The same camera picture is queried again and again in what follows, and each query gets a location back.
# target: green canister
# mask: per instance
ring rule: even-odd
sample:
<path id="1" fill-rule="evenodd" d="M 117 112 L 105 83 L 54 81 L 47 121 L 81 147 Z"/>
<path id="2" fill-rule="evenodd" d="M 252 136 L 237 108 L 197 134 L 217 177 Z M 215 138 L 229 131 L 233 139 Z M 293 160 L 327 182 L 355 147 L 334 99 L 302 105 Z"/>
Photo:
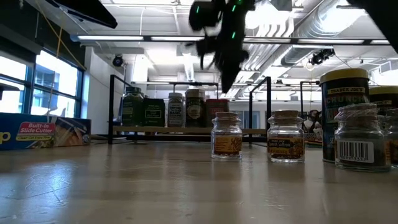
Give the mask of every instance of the green canister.
<path id="1" fill-rule="evenodd" d="M 371 103 L 377 104 L 378 115 L 385 116 L 387 110 L 398 108 L 398 86 L 379 86 L 369 90 Z"/>
<path id="2" fill-rule="evenodd" d="M 126 87 L 126 95 L 123 97 L 122 125 L 142 125 L 142 102 L 141 89 L 138 87 Z"/>
<path id="3" fill-rule="evenodd" d="M 338 108 L 369 103 L 368 72 L 360 68 L 335 70 L 320 79 L 322 87 L 323 160 L 335 161 L 335 116 Z"/>

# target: wall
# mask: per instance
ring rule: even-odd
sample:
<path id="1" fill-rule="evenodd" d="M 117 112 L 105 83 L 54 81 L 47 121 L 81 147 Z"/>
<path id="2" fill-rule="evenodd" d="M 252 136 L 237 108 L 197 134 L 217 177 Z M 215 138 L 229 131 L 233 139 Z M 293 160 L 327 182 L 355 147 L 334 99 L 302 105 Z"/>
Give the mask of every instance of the wall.
<path id="1" fill-rule="evenodd" d="M 115 74 L 124 79 L 123 74 L 117 72 L 109 63 L 94 53 L 92 47 L 86 48 L 85 85 L 88 84 L 88 93 L 83 92 L 81 114 L 91 119 L 92 134 L 108 133 L 108 105 L 110 75 Z M 113 113 L 118 114 L 120 99 L 123 95 L 123 83 L 115 80 Z"/>

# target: black metal frame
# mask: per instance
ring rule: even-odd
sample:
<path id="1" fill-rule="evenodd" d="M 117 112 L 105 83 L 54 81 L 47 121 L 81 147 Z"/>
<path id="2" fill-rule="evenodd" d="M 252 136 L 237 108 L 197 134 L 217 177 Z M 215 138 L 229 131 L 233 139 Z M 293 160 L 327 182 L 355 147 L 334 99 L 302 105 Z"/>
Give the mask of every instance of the black metal frame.
<path id="1" fill-rule="evenodd" d="M 300 82 L 300 103 L 301 103 L 301 118 L 304 118 L 304 101 L 303 101 L 303 84 L 308 83 L 308 84 L 316 84 L 319 85 L 319 81 L 315 82 L 310 82 L 310 81 L 301 81 Z"/>
<path id="2" fill-rule="evenodd" d="M 265 77 L 260 83 L 258 83 L 249 93 L 249 129 L 253 128 L 253 92 L 260 88 L 262 84 L 267 83 L 267 117 L 266 117 L 266 126 L 267 131 L 269 129 L 268 118 L 271 117 L 271 77 Z M 249 143 L 251 144 L 253 140 L 252 134 L 249 135 Z"/>
<path id="3" fill-rule="evenodd" d="M 113 144 L 113 138 L 126 138 L 128 140 L 133 141 L 188 141 L 188 142 L 210 142 L 210 136 L 201 136 L 201 135 L 155 135 L 155 136 L 142 136 L 138 135 L 136 132 L 132 135 L 120 135 L 113 134 L 113 105 L 114 105 L 114 81 L 115 79 L 121 81 L 123 84 L 127 86 L 131 86 L 129 83 L 125 82 L 121 78 L 116 75 L 110 76 L 109 82 L 109 108 L 108 108 L 108 134 L 106 137 L 108 138 L 108 144 Z M 262 84 L 267 82 L 267 119 L 271 117 L 271 78 L 265 77 L 263 81 L 261 81 L 252 91 L 250 91 L 250 100 L 249 100 L 249 128 L 252 128 L 252 114 L 253 114 L 253 100 L 252 93 L 254 90 L 258 89 Z M 218 83 L 190 83 L 190 82 L 172 82 L 170 85 L 215 85 L 218 90 Z M 266 142 L 266 137 L 253 137 L 252 134 L 249 134 L 248 137 L 243 137 L 243 142 Z"/>

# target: fluorescent light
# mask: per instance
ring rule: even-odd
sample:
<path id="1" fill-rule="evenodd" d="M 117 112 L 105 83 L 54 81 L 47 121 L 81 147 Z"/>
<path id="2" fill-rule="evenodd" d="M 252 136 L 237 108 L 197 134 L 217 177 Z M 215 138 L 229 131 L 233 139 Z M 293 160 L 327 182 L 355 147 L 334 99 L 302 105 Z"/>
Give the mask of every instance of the fluorescent light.
<path id="1" fill-rule="evenodd" d="M 388 40 L 372 40 L 371 44 L 390 44 Z"/>
<path id="2" fill-rule="evenodd" d="M 107 40 L 107 41 L 120 41 L 120 40 L 144 40 L 142 36 L 112 36 L 112 35 L 79 35 L 79 40 Z"/>
<path id="3" fill-rule="evenodd" d="M 161 37 L 161 36 L 155 36 L 151 37 L 153 41 L 197 41 L 201 40 L 204 37 Z"/>
<path id="4" fill-rule="evenodd" d="M 322 45 L 293 45 L 295 49 L 333 49 L 333 46 Z"/>
<path id="5" fill-rule="evenodd" d="M 131 82 L 136 85 L 169 85 L 169 82 Z"/>
<path id="6" fill-rule="evenodd" d="M 245 43 L 290 43 L 289 38 L 245 37 Z"/>
<path id="7" fill-rule="evenodd" d="M 363 40 L 341 40 L 341 39 L 300 39 L 300 44 L 362 44 Z"/>

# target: blue box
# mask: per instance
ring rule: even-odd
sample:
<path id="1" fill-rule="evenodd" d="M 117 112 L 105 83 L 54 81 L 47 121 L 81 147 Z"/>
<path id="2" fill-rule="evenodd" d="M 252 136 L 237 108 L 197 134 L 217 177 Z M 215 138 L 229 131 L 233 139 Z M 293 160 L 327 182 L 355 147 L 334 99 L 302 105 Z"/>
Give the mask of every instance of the blue box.
<path id="1" fill-rule="evenodd" d="M 0 113 L 0 150 L 84 146 L 90 134 L 89 119 Z"/>

